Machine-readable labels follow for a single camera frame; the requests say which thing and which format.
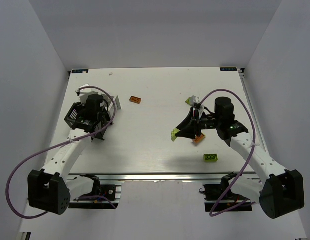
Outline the lime wedge lego piece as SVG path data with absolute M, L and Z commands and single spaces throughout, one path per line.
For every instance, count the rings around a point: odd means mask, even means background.
M 176 134 L 179 133 L 180 130 L 177 129 L 177 128 L 174 128 L 172 131 L 171 131 L 171 140 L 174 142 L 176 139 L 177 139 L 177 136 Z

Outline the brown lego brick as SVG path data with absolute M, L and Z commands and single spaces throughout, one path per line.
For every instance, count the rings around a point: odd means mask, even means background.
M 140 104 L 141 103 L 141 99 L 139 97 L 135 97 L 135 96 L 131 96 L 129 98 L 129 101 L 135 104 Z

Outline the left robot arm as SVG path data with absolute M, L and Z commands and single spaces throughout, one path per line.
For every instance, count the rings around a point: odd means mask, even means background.
M 111 124 L 111 106 L 105 95 L 97 93 L 87 93 L 71 106 L 64 118 L 70 127 L 67 144 L 60 147 L 40 170 L 32 170 L 27 177 L 29 206 L 61 215 L 70 201 L 98 197 L 101 187 L 95 175 L 67 178 L 83 150 L 93 140 L 103 140 L 107 126 Z

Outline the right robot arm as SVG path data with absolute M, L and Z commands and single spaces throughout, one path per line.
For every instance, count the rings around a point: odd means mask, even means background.
M 271 219 L 297 211 L 304 207 L 304 184 L 301 173 L 288 170 L 277 163 L 266 151 L 255 143 L 256 135 L 235 120 L 234 106 L 231 99 L 218 97 L 214 102 L 214 112 L 205 114 L 205 107 L 196 97 L 190 100 L 187 117 L 171 132 L 171 139 L 198 139 L 203 130 L 216 130 L 218 136 L 250 166 L 259 177 L 259 181 L 246 178 L 240 171 L 230 173 L 221 179 L 221 194 L 215 205 L 222 199 L 243 198 L 230 209 L 260 205 L 263 212 Z

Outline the orange lego brick with lime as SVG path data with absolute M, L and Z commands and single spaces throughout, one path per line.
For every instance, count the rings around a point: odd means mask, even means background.
M 202 133 L 200 136 L 196 136 L 195 139 L 192 140 L 192 142 L 197 145 L 200 144 L 205 138 L 206 135 Z

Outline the black slotted container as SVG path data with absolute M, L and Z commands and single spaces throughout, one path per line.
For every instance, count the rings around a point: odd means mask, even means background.
M 80 102 L 73 103 L 70 109 L 68 110 L 66 116 L 64 117 L 65 123 L 71 130 L 78 129 L 77 128 L 77 106 L 81 105 Z

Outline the white slotted container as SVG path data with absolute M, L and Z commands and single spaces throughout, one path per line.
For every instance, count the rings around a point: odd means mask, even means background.
M 86 89 L 86 88 L 88 88 L 88 87 L 87 86 L 85 86 L 85 87 L 80 86 L 77 90 L 82 90 L 82 89 Z M 109 106 L 109 112 L 110 113 L 113 113 L 114 108 L 116 108 L 116 110 L 121 109 L 119 98 L 117 95 L 111 96 L 111 95 L 107 94 L 104 90 L 102 90 L 101 88 L 96 87 L 96 86 L 90 86 L 90 88 L 94 92 L 96 92 L 95 94 L 101 95 L 106 100 L 106 102 L 108 103 L 108 106 Z

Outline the lime long lego brick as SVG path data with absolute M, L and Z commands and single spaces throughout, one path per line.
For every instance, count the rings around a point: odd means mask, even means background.
M 204 154 L 203 160 L 207 163 L 215 163 L 218 161 L 218 155 L 215 153 Z

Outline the blue corner sticker left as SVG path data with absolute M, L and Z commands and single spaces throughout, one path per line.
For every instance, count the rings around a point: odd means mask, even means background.
M 88 69 L 73 69 L 71 74 L 86 74 L 88 71 Z

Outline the aluminium table edge rail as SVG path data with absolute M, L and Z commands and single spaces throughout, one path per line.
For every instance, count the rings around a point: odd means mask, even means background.
M 192 182 L 220 182 L 221 178 L 234 172 L 214 172 L 214 173 L 89 173 L 96 176 L 100 182 L 124 183 L 124 182 L 165 182 L 180 181 L 184 183 Z

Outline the right side table rail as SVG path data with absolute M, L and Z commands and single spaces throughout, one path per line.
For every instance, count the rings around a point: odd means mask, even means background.
M 252 116 L 252 119 L 253 119 L 253 122 L 254 122 L 254 125 L 255 125 L 256 133 L 257 133 L 257 136 L 258 136 L 258 142 L 259 142 L 260 146 L 267 153 L 269 153 L 267 145 L 266 145 L 266 143 L 264 141 L 264 136 L 263 136 L 263 133 L 261 131 L 258 118 L 257 118 L 256 113 L 255 113 L 254 106 L 252 104 L 252 97 L 250 96 L 250 93 L 249 93 L 248 88 L 247 88 L 247 82 L 246 82 L 246 77 L 245 77 L 244 71 L 245 71 L 244 68 L 239 68 L 238 69 L 238 73 L 239 73 L 239 77 L 240 77 L 240 80 L 241 80 L 241 83 L 242 83 L 242 86 L 243 86 L 245 97 L 246 97 L 247 103 L 249 105 L 250 113 L 251 113 L 251 116 Z

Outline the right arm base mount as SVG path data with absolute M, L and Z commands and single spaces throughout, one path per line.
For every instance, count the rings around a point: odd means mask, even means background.
M 214 204 L 229 186 L 229 182 L 233 180 L 236 175 L 236 173 L 231 172 L 230 174 L 223 176 L 220 183 L 204 184 L 203 187 L 199 189 L 199 193 L 204 196 L 204 206 L 207 213 L 212 210 Z M 231 190 L 229 190 L 220 203 L 216 206 L 213 213 L 216 214 L 223 210 L 228 210 L 243 201 L 245 201 L 245 203 L 235 209 L 231 209 L 230 212 L 251 212 L 252 203 L 247 198 L 241 195 L 233 194 Z

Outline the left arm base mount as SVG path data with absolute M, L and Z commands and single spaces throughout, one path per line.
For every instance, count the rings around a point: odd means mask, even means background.
M 121 196 L 121 183 L 104 180 L 100 175 L 80 174 L 67 177 L 69 209 L 114 210 Z

